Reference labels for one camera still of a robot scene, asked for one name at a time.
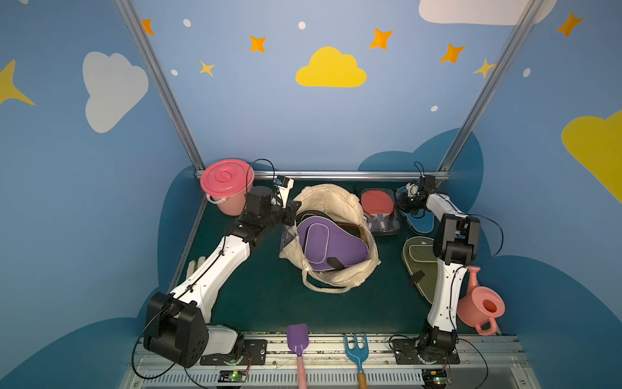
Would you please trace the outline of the blue paddle case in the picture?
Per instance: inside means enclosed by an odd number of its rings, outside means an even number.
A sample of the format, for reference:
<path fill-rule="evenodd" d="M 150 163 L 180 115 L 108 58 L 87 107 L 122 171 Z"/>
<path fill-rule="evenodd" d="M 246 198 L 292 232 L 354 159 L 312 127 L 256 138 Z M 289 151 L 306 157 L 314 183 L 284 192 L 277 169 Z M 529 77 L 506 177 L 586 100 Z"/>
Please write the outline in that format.
<path fill-rule="evenodd" d="M 406 224 L 416 233 L 427 234 L 432 232 L 435 223 L 435 216 L 432 212 L 426 210 L 424 215 L 420 212 L 418 216 L 404 214 L 400 210 L 398 210 L 398 212 L 403 217 Z"/>

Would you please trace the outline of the olive green paddle case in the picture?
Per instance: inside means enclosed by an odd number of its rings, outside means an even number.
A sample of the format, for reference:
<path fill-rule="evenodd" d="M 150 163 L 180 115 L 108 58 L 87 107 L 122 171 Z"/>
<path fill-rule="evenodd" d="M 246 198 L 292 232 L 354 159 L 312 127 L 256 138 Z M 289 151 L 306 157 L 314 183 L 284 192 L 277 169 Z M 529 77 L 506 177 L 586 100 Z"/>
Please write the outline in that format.
<path fill-rule="evenodd" d="M 432 248 L 432 238 L 415 236 L 408 238 L 402 249 L 403 262 L 410 275 L 409 284 L 416 287 L 429 304 L 434 300 L 438 274 L 437 257 Z"/>

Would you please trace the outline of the beige canvas tote bag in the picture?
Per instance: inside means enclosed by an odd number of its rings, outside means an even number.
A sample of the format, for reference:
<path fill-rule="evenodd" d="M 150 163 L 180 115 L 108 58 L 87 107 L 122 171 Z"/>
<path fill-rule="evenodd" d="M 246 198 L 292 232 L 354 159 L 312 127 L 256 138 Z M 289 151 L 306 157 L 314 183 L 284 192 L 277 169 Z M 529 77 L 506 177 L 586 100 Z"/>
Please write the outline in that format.
<path fill-rule="evenodd" d="M 294 225 L 283 228 L 280 258 L 301 270 L 303 285 L 314 292 L 342 294 L 363 284 L 381 261 L 359 199 L 341 186 L 320 184 L 306 187 L 295 200 L 301 202 L 301 208 Z M 297 231 L 298 225 L 312 216 L 326 217 L 340 225 L 357 225 L 369 247 L 369 258 L 341 271 L 315 272 L 303 253 Z"/>

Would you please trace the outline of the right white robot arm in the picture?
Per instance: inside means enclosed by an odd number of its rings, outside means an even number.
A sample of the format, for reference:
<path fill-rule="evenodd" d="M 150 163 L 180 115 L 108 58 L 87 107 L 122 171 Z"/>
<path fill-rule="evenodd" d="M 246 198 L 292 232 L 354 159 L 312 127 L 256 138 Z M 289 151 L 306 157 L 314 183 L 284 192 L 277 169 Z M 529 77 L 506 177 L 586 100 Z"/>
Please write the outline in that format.
<path fill-rule="evenodd" d="M 424 364 L 444 362 L 458 343 L 458 299 L 467 268 L 478 253 L 480 220 L 459 210 L 448 195 L 437 191 L 436 178 L 423 173 L 406 184 L 397 205 L 406 213 L 432 213 L 440 221 L 432 245 L 437 259 L 435 294 L 416 352 Z"/>

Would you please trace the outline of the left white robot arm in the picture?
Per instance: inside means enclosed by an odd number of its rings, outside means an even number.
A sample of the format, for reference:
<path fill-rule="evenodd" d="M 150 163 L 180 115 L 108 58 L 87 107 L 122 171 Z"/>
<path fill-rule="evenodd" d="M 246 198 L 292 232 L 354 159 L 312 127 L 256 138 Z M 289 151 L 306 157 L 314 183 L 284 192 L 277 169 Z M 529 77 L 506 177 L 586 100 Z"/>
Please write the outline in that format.
<path fill-rule="evenodd" d="M 212 326 L 212 308 L 225 281 L 251 256 L 265 232 L 293 225 L 301 207 L 288 198 L 294 183 L 279 175 L 275 191 L 256 186 L 246 195 L 241 215 L 225 230 L 217 248 L 170 293 L 156 293 L 147 305 L 144 348 L 190 368 L 208 355 L 241 356 L 243 336 L 231 327 Z"/>

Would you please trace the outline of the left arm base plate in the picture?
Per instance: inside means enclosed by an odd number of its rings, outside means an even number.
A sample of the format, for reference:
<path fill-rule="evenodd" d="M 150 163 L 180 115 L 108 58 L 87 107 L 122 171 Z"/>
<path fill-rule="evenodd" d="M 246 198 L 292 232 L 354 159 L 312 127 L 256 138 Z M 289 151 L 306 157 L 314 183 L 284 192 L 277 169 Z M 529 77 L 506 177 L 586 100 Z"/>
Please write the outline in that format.
<path fill-rule="evenodd" d="M 204 354 L 199 359 L 201 366 L 246 366 L 252 361 L 252 366 L 264 366 L 267 358 L 267 340 L 244 340 L 244 345 L 238 351 L 230 354 Z"/>

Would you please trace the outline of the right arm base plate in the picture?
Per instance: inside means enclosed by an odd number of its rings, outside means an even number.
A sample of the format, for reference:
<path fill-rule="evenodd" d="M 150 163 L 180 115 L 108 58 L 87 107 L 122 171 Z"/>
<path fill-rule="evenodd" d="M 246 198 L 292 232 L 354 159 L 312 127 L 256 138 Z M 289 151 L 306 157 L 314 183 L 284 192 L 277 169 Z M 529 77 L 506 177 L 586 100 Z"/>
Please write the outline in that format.
<path fill-rule="evenodd" d="M 447 362 L 451 365 L 458 365 L 461 362 L 456 351 L 450 354 L 442 351 L 433 352 L 434 360 L 425 360 L 418 353 L 417 342 L 416 338 L 406 336 L 391 336 L 389 338 L 388 345 L 398 365 L 445 365 Z"/>

